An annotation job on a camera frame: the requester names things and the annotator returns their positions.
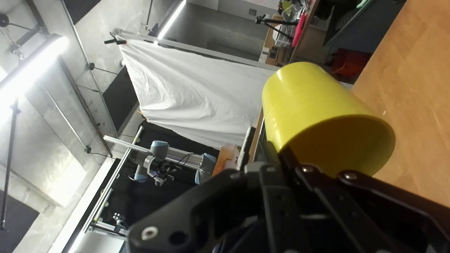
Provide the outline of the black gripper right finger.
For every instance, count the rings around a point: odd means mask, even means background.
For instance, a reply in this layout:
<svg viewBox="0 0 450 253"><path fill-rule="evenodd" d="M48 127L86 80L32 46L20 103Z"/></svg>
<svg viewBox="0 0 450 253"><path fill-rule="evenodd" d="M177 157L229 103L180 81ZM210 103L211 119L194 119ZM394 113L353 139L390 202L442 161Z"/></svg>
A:
<svg viewBox="0 0 450 253"><path fill-rule="evenodd" d="M332 178L301 165L300 181L357 253L450 253L450 209L442 203L355 169Z"/></svg>

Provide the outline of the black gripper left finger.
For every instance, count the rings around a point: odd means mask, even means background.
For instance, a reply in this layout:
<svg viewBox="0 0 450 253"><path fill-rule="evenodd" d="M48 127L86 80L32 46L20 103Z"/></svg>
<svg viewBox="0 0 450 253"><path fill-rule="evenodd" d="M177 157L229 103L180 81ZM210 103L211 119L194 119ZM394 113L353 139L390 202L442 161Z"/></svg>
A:
<svg viewBox="0 0 450 253"><path fill-rule="evenodd" d="M294 193L288 186L281 162L273 144L260 141L267 161L259 168L259 181L263 193L265 217L270 253L304 253L301 238L302 226L298 217Z"/></svg>

